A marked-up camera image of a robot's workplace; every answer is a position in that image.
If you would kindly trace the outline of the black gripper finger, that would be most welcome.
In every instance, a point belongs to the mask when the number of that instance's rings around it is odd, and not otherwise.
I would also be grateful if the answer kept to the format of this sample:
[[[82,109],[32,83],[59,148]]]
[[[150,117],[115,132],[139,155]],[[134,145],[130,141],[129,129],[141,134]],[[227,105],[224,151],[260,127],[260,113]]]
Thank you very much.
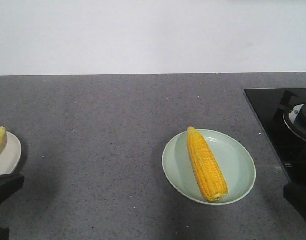
[[[0,175],[0,205],[23,187],[24,179],[21,174]]]
[[[283,197],[306,222],[306,186],[289,182],[283,187]]]

